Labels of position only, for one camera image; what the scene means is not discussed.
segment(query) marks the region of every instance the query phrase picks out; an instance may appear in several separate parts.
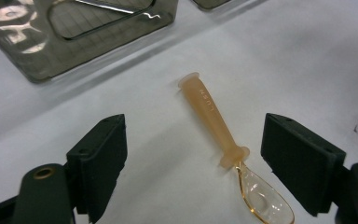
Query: black mechanical part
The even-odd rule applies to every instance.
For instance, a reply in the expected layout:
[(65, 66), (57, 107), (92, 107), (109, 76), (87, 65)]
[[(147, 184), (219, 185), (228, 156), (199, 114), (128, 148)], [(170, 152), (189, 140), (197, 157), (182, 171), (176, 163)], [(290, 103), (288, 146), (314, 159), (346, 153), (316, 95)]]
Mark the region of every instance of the black mechanical part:
[(18, 196), (0, 203), (0, 224), (75, 223), (73, 209), (96, 223), (127, 159), (124, 115), (101, 120), (68, 153), (24, 176)]
[(267, 114), (261, 155), (272, 172), (313, 216), (338, 206), (336, 223), (358, 223), (358, 163), (293, 119)]

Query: white surface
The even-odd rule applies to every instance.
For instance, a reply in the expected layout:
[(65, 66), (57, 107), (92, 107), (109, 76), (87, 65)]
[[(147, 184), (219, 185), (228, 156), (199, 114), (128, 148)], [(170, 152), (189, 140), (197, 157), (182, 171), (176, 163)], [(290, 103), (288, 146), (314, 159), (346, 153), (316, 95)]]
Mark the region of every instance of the white surface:
[(180, 0), (173, 25), (42, 85), (0, 51), (0, 202), (27, 171), (64, 164), (99, 120), (124, 113), (129, 157), (99, 223), (257, 223), (177, 88), (194, 71), (296, 223), (334, 223), (334, 205), (308, 215), (259, 150), (269, 112), (345, 150), (347, 167), (358, 162), (358, 2), (348, 0), (235, 0), (213, 12)]

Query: plastic spoon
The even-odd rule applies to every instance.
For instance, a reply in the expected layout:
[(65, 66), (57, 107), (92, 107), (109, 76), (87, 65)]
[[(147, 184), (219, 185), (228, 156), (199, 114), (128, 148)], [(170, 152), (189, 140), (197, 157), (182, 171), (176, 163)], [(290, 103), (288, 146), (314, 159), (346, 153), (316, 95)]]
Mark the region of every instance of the plastic spoon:
[(223, 149), (224, 156), (220, 165), (225, 168), (235, 166), (242, 198), (259, 220), (263, 223), (294, 223), (295, 215), (284, 198), (243, 163), (249, 155), (249, 148), (236, 145), (211, 94), (199, 76), (198, 73), (187, 75), (179, 82), (179, 88)]

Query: spoon handle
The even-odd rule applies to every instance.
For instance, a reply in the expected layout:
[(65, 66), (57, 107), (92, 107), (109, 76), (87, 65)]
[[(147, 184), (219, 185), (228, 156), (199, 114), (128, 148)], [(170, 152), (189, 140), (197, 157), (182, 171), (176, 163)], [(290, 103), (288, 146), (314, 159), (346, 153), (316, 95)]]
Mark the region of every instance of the spoon handle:
[(179, 88), (182, 89), (185, 98), (212, 133), (214, 140), (223, 149), (224, 156), (220, 165), (230, 168), (235, 163), (242, 161), (247, 156), (246, 153), (249, 154), (249, 150), (243, 150), (235, 144), (211, 94), (199, 79), (199, 76), (199, 73), (191, 73), (185, 76), (179, 82)]

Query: spoon bowl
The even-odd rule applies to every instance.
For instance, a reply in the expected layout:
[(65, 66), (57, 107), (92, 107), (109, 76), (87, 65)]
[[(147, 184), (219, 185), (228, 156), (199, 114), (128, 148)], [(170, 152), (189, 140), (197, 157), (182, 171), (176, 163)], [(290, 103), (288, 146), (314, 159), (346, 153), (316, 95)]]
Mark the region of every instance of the spoon bowl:
[(281, 194), (242, 161), (237, 163), (235, 168), (242, 198), (260, 221), (268, 224), (295, 223), (295, 215)]

